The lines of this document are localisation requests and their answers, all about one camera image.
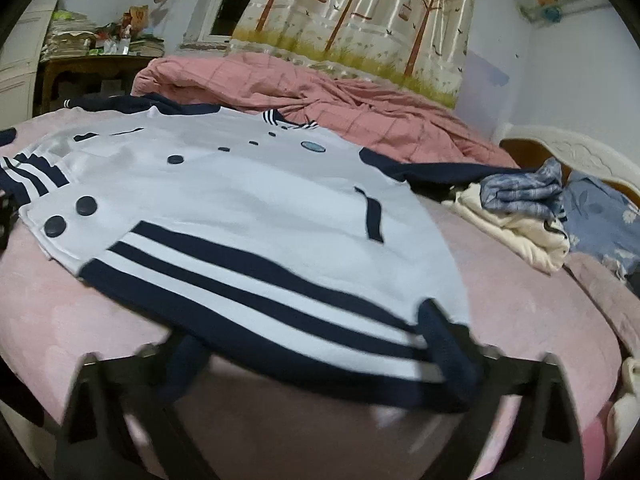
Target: pink blanket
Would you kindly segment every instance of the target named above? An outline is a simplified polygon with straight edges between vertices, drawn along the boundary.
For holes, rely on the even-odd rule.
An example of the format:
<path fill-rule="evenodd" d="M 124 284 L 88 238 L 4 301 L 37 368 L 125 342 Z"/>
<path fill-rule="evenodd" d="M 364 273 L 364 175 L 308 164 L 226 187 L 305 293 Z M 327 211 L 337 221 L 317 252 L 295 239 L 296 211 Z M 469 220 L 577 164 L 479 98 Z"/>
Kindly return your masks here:
<path fill-rule="evenodd" d="M 362 79 L 334 80 L 268 54 L 156 59 L 133 84 L 133 95 L 150 92 L 181 104 L 218 103 L 255 112 L 277 108 L 290 121 L 315 120 L 402 162 L 516 167 L 507 152 L 418 94 Z"/>

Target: wooden desk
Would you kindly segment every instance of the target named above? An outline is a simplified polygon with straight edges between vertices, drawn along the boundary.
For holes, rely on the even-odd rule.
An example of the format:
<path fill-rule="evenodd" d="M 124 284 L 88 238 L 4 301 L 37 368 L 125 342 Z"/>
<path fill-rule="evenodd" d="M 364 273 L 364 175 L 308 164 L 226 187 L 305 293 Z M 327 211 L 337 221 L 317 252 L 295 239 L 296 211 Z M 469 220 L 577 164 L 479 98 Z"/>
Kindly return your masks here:
<path fill-rule="evenodd" d="M 42 113 L 50 111 L 51 94 L 56 78 L 63 72 L 76 74 L 98 74 L 104 79 L 115 79 L 123 73 L 138 73 L 155 57 L 118 56 L 117 54 L 102 56 L 58 57 L 44 62 L 44 78 L 42 80 Z"/>

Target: white cabinet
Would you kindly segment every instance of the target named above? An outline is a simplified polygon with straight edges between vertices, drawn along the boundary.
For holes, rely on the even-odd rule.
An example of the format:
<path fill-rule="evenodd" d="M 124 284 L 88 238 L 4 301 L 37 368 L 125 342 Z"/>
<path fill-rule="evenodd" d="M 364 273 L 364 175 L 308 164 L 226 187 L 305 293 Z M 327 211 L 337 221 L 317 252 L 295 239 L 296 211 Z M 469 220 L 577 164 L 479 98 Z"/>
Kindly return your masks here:
<path fill-rule="evenodd" d="M 0 129 L 31 117 L 36 73 L 0 79 Z"/>
<path fill-rule="evenodd" d="M 0 50 L 0 130 L 31 118 L 40 49 L 58 0 L 32 0 Z"/>

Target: tree-patterned curtain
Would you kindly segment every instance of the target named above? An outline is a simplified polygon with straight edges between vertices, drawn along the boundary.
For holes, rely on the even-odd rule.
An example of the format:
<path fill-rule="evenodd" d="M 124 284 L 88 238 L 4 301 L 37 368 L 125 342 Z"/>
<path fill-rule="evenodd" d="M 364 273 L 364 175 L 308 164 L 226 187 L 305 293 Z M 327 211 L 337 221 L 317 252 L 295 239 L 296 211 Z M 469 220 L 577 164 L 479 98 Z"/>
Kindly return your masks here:
<path fill-rule="evenodd" d="M 251 0 L 230 51 L 386 79 L 454 107 L 474 0 Z"/>

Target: blue floral fabric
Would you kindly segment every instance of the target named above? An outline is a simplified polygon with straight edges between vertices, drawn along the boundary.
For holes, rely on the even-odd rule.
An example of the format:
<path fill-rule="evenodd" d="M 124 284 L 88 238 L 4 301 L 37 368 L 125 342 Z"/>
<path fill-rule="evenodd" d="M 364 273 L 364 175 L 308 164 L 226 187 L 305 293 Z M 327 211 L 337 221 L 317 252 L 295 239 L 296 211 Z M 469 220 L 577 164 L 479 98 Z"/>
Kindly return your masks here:
<path fill-rule="evenodd" d="M 535 173 L 495 174 L 480 182 L 482 207 L 554 220 L 562 211 L 562 167 L 548 158 Z"/>
<path fill-rule="evenodd" d="M 624 194 L 603 181 L 573 171 L 562 202 L 572 251 L 587 253 L 619 278 L 640 262 L 640 212 Z"/>

